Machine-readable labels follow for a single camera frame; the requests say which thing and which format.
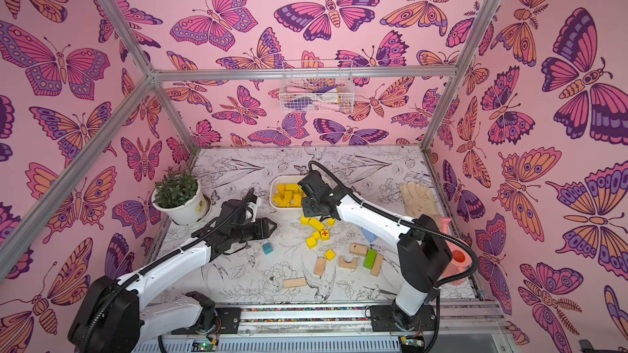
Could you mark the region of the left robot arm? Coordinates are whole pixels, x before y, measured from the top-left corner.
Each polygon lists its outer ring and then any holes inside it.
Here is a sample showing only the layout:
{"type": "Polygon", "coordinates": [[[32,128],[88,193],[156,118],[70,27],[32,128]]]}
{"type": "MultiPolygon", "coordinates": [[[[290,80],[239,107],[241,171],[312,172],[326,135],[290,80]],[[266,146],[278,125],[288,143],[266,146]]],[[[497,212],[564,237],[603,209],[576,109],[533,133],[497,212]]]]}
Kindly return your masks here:
{"type": "Polygon", "coordinates": [[[223,202],[217,217],[170,253],[120,277],[94,281],[70,325],[68,339],[75,350],[130,352],[174,330],[218,330],[216,304],[205,294],[191,291],[159,305],[153,300],[194,270],[231,255],[233,245],[270,238],[277,225],[259,218],[258,206],[258,196],[249,189],[243,199],[223,202]]]}

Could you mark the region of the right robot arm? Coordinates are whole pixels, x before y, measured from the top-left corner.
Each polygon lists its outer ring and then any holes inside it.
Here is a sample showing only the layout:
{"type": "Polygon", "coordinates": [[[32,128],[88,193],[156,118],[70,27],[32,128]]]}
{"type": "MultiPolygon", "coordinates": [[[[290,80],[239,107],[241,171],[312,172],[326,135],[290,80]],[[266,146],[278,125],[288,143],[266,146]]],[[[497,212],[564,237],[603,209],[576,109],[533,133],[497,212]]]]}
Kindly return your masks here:
{"type": "Polygon", "coordinates": [[[444,234],[426,215],[402,216],[358,196],[328,168],[316,160],[307,164],[308,174],[298,182],[304,190],[305,217],[330,217],[369,230],[396,251],[404,284],[393,302],[394,310],[407,318],[438,296],[444,284],[472,276],[479,257],[466,243],[444,234]],[[454,244],[471,259],[471,265],[453,276],[443,275],[454,259],[454,244]]]}

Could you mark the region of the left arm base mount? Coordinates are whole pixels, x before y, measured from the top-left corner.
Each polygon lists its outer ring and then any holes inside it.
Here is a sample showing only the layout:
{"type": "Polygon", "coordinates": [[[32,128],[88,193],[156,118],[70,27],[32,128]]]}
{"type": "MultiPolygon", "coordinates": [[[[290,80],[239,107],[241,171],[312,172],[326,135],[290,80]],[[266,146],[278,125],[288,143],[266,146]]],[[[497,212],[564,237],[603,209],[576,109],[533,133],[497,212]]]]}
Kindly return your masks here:
{"type": "Polygon", "coordinates": [[[196,334],[237,334],[241,312],[240,307],[204,309],[200,318],[187,330],[196,334]]]}

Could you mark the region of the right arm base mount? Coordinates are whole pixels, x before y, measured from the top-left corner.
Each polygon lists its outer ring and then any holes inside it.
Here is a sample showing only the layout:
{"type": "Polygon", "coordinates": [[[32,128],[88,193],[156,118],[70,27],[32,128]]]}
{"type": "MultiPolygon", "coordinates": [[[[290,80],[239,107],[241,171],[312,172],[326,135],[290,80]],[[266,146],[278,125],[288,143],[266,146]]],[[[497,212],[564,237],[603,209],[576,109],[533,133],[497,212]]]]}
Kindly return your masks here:
{"type": "Polygon", "coordinates": [[[408,332],[433,331],[438,319],[434,308],[430,305],[420,307],[415,315],[407,315],[394,304],[369,306],[365,316],[371,322],[374,332],[408,332]]]}

